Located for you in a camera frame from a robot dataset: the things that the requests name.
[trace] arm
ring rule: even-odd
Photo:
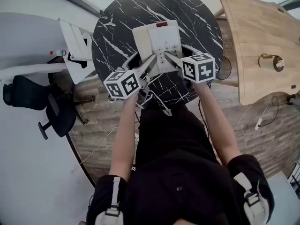
[[[199,95],[211,141],[223,165],[241,155],[233,128],[206,83],[194,84]]]
[[[109,174],[128,181],[135,156],[135,103],[138,92],[124,100],[121,119],[112,146],[112,162]]]

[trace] black shirt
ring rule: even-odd
[[[182,118],[181,131],[185,130],[182,126],[185,120],[189,121],[186,124],[188,127],[193,127],[191,117],[191,114],[186,113]],[[164,123],[157,125],[154,133],[156,129],[163,129]],[[142,146],[139,144],[136,156],[144,156],[143,160],[147,162],[141,163],[137,159],[137,170],[131,175],[128,184],[123,179],[120,181],[118,201],[125,225],[172,225],[179,218],[194,224],[249,224],[243,210],[245,190],[233,179],[240,172],[251,182],[253,192],[256,192],[259,184],[260,193],[268,200],[270,215],[272,214],[273,195],[255,157],[241,155],[233,158],[224,167],[217,162],[212,148],[202,144],[203,141],[208,141],[203,128],[200,128],[200,133],[198,129],[196,134],[194,131],[193,134],[188,134],[189,139],[184,142],[178,139],[182,133],[171,127],[169,132],[173,131],[174,134],[166,132],[172,138],[169,142],[162,136],[158,138],[163,139],[168,149],[155,143],[155,152],[151,153],[149,144],[146,147],[143,146],[144,143]],[[194,145],[197,136],[203,138],[201,146],[199,143]],[[87,214],[87,225],[94,224],[97,215],[110,207],[114,177],[106,175],[98,180]]]

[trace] person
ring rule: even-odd
[[[245,188],[235,180],[240,173],[250,181],[251,192],[267,201],[266,220],[270,219],[274,198],[260,164],[255,157],[241,154],[234,131],[208,85],[193,86],[222,164],[203,124],[184,105],[171,109],[171,116],[163,111],[141,111],[136,170],[132,172],[135,93],[124,100],[109,175],[97,181],[87,225],[94,225],[110,207],[119,209],[125,225],[249,224]]]

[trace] table leg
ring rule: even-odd
[[[239,84],[238,84],[238,82],[236,82],[236,81],[226,81],[226,80],[218,80],[218,79],[215,79],[215,80],[213,81],[213,83],[215,83],[215,84],[220,84],[220,85],[226,85],[226,86],[230,86],[230,87],[236,87],[236,88],[239,87]]]
[[[214,16],[215,16],[215,18],[218,18],[218,17],[220,17],[221,15],[223,15],[224,13],[225,13],[224,8],[221,8],[220,10],[218,10],[218,11],[214,14]]]

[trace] white cable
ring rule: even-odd
[[[267,108],[268,108],[268,106],[269,106],[269,103],[270,103],[270,94],[269,94],[269,100],[268,100],[267,106],[266,106],[266,108],[264,109],[264,111],[263,111],[262,115],[260,116],[260,118],[263,117],[265,111],[267,110]]]
[[[115,128],[118,128],[118,127],[114,127],[114,128],[109,132],[109,134],[111,134],[112,131],[113,131]],[[92,153],[89,154],[88,157],[87,157],[86,159],[84,159],[79,165],[81,165],[85,160],[87,160],[90,156],[92,156],[93,153],[94,153],[94,151],[96,151],[97,149],[100,148],[100,146],[101,146],[101,145],[104,143],[104,141],[108,138],[109,134],[106,136],[106,138],[103,140],[103,142],[101,142],[101,144],[100,144],[95,150],[93,150]]]
[[[245,110],[245,112],[243,113],[243,115],[241,116],[240,120],[238,120],[238,122],[235,124],[234,128],[236,128],[236,126],[238,125],[238,123],[241,121],[241,119],[244,117],[245,113],[248,111],[249,107]]]

